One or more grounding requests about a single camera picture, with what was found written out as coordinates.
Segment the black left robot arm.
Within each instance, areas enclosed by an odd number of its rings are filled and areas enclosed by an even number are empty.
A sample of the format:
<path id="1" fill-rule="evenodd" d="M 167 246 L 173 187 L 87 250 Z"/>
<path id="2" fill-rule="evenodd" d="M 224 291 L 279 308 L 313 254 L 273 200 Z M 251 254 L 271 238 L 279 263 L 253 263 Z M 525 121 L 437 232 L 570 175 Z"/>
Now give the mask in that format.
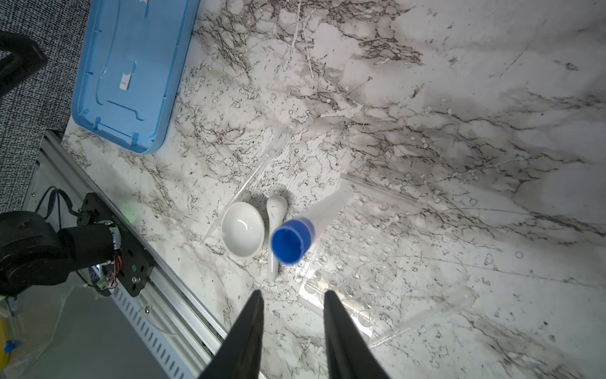
<path id="1" fill-rule="evenodd" d="M 1 32 L 1 95 L 5 96 L 48 62 L 30 37 Z M 31 286 L 55 286 L 72 272 L 104 262 L 120 262 L 121 232 L 115 223 L 55 231 L 37 212 L 1 215 L 1 296 L 16 297 Z"/>

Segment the clear acrylic tube rack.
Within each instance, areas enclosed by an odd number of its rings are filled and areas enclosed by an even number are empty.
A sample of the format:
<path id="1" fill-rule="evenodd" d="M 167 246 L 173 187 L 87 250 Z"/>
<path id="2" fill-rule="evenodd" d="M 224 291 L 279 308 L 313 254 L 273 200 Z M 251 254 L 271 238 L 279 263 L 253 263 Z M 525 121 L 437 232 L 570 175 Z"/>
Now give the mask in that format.
<path id="1" fill-rule="evenodd" d="M 467 270 L 423 252 L 416 199 L 354 175 L 342 185 L 351 199 L 312 246 L 302 306 L 321 315 L 333 291 L 374 348 L 473 305 Z"/>

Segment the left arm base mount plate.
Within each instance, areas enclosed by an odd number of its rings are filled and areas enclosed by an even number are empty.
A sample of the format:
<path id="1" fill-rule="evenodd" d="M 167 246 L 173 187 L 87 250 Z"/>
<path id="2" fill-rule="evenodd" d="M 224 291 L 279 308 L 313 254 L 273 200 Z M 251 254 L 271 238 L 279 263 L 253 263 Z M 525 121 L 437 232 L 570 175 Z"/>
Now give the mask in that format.
<path id="1" fill-rule="evenodd" d="M 92 284 L 101 291 L 123 287 L 130 296 L 139 296 L 150 280 L 155 261 L 126 222 L 99 194 L 88 193 L 77 224 L 103 225 L 111 236 L 109 257 L 94 264 L 89 270 L 92 273 Z"/>

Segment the blue capped test tube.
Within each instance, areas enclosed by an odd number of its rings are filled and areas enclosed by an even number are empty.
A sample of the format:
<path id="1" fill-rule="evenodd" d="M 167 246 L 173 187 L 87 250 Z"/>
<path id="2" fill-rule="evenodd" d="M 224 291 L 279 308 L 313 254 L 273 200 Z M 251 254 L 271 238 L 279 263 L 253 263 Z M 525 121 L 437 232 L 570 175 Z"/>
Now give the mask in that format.
<path id="1" fill-rule="evenodd" d="M 342 185 L 277 227 L 270 238 L 271 252 L 277 261 L 284 265 L 297 264 L 352 199 L 353 192 L 350 185 Z"/>

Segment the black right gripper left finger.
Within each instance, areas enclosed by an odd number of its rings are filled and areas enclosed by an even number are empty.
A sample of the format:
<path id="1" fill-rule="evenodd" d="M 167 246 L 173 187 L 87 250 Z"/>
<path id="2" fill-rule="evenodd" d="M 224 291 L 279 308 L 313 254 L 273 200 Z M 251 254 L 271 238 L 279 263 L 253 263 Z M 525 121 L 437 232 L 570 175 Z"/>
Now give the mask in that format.
<path id="1" fill-rule="evenodd" d="M 199 378 L 258 378 L 263 333 L 264 299 L 261 290 L 255 290 Z"/>

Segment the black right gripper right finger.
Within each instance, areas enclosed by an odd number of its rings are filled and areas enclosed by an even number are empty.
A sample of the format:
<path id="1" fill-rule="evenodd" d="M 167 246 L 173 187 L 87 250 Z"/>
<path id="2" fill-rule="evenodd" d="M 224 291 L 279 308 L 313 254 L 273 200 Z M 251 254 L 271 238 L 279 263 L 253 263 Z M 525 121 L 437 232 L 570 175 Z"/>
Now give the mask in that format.
<path id="1" fill-rule="evenodd" d="M 324 331 L 330 378 L 388 378 L 333 291 L 324 294 Z"/>

